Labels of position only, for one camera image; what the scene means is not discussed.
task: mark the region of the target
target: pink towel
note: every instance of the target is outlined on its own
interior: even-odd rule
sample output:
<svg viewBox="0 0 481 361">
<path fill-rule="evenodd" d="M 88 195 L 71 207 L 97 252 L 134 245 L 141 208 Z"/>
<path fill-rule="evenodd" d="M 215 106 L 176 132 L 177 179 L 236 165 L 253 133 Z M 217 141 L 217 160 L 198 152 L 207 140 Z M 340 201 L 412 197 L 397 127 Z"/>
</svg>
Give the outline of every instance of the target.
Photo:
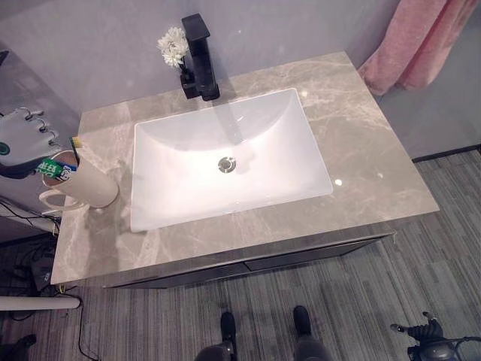
<svg viewBox="0 0 481 361">
<path fill-rule="evenodd" d="M 401 0 L 383 42 L 359 68 L 373 94 L 420 89 L 437 76 L 478 0 Z"/>
</svg>

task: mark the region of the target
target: vanity cabinet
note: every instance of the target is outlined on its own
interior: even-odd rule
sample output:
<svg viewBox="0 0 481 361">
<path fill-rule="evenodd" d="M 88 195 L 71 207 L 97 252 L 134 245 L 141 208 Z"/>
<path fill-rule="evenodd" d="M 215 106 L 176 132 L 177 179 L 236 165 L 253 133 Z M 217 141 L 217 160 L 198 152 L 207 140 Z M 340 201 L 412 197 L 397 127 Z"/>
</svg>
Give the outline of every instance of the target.
<svg viewBox="0 0 481 361">
<path fill-rule="evenodd" d="M 289 265 L 297 265 L 318 259 L 343 256 L 346 253 L 357 250 L 360 247 L 378 241 L 384 237 L 372 237 L 362 240 L 349 241 L 335 246 L 316 247 L 309 250 L 280 254 L 277 256 L 265 256 L 256 259 L 248 259 L 243 262 L 235 262 L 228 265 L 219 265 L 204 268 L 179 275 L 172 275 L 163 278 L 154 278 L 133 284 L 120 286 L 119 288 L 170 288 L 187 284 L 197 284 L 205 281 L 220 278 L 248 275 L 253 272 L 260 272 L 273 268 L 280 268 Z"/>
</svg>

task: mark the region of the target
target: foot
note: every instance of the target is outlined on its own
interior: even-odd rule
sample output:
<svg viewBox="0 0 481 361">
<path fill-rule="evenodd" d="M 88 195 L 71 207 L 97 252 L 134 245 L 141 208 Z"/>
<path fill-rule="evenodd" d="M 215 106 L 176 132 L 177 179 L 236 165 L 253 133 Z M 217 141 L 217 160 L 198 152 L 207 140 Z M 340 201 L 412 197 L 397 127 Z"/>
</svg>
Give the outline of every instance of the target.
<svg viewBox="0 0 481 361">
<path fill-rule="evenodd" d="M 309 312 L 304 306 L 296 306 L 293 311 L 295 329 L 298 332 L 298 337 L 303 335 L 310 335 L 310 320 Z"/>
<path fill-rule="evenodd" d="M 237 359 L 237 345 L 235 344 L 235 319 L 230 312 L 224 312 L 220 317 L 220 331 L 222 333 L 222 341 L 232 343 L 231 359 Z"/>
</svg>

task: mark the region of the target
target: mug handle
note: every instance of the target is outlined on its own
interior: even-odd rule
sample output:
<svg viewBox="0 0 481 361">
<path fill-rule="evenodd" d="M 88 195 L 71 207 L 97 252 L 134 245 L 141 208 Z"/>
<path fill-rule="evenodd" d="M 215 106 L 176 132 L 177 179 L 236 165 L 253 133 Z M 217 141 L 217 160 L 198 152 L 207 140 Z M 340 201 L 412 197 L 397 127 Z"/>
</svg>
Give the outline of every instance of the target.
<svg viewBox="0 0 481 361">
<path fill-rule="evenodd" d="M 52 209 L 55 209 L 57 211 L 72 211 L 74 209 L 77 209 L 86 205 L 86 203 L 83 203 L 78 199 L 75 199 L 75 203 L 73 205 L 53 205 L 47 201 L 48 197 L 58 196 L 58 195 L 64 196 L 65 194 L 60 192 L 59 190 L 47 190 L 42 194 L 40 194 L 38 196 L 38 199 L 40 200 L 40 202 L 44 203 L 46 206 Z"/>
</svg>

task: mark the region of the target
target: toothbrush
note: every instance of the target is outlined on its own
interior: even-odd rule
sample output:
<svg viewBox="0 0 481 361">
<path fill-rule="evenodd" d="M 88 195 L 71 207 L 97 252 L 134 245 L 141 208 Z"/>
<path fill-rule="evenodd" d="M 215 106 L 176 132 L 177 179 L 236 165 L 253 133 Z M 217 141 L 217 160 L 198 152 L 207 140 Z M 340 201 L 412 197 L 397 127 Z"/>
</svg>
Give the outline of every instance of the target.
<svg viewBox="0 0 481 361">
<path fill-rule="evenodd" d="M 78 156 L 77 153 L 77 148 L 82 147 L 82 142 L 80 141 L 80 138 L 78 137 L 70 137 L 70 144 L 72 146 L 72 150 L 74 151 L 75 159 L 77 160 L 77 166 L 80 165 L 80 157 Z"/>
</svg>

